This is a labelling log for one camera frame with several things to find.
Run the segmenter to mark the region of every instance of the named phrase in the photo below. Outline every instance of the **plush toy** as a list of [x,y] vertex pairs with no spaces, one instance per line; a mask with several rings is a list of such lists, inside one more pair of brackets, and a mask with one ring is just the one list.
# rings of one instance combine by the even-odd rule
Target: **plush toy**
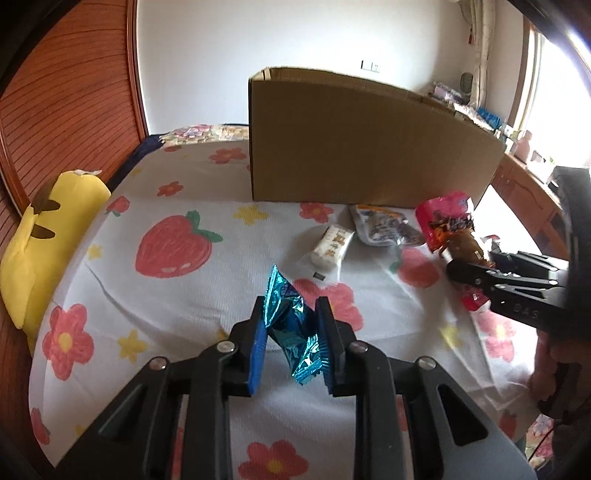
[[67,171],[41,186],[25,210],[0,262],[0,292],[31,353],[64,270],[110,196],[93,173]]

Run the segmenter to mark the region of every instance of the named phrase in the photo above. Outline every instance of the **white wall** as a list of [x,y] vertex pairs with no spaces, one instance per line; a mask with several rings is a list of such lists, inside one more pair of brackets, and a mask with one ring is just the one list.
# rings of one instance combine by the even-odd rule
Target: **white wall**
[[[150,133],[248,122],[267,66],[366,76],[420,91],[459,85],[469,26],[448,0],[140,0],[138,61]],[[360,69],[379,62],[380,73]]]
[[488,65],[486,109],[509,117],[521,68],[523,15],[508,0],[496,0],[495,36]]

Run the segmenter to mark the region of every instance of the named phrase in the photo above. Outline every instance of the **bedsheet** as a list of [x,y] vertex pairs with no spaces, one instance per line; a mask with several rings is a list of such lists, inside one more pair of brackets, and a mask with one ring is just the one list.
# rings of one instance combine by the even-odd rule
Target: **bedsheet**
[[[425,246],[404,249],[397,268],[387,249],[354,239],[340,283],[312,283],[298,260],[330,223],[354,229],[348,208],[253,202],[248,151],[247,141],[165,145],[91,225],[33,357],[31,420],[49,460],[150,358],[198,355],[248,318],[273,263],[310,305],[327,295],[358,338],[396,358],[435,358],[509,436],[522,436],[537,414],[527,390],[535,330],[488,306],[465,311]],[[484,230],[496,211],[482,216]],[[272,340],[259,393],[231,398],[230,409],[236,478],[352,478],[354,399],[329,397],[322,376],[297,384]]]

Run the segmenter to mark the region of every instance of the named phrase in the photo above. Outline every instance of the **wooden cabinet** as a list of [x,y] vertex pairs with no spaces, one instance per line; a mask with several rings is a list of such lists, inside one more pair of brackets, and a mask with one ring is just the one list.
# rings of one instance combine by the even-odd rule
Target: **wooden cabinet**
[[512,161],[504,157],[496,169],[495,176],[492,178],[491,185],[501,197],[505,191],[507,183],[509,182],[509,176],[511,175],[512,168]]
[[554,202],[523,168],[515,166],[501,198],[531,236],[539,232],[554,209]]
[[526,170],[505,155],[491,185],[534,239],[543,254],[568,259],[565,228],[558,198]]

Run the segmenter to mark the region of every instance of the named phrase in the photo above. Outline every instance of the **blue foil wrapper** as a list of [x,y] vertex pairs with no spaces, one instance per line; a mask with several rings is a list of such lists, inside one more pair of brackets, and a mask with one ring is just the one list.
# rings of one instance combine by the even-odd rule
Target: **blue foil wrapper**
[[322,368],[314,312],[298,291],[273,265],[263,318],[267,333],[281,347],[291,369],[291,376],[305,384]]

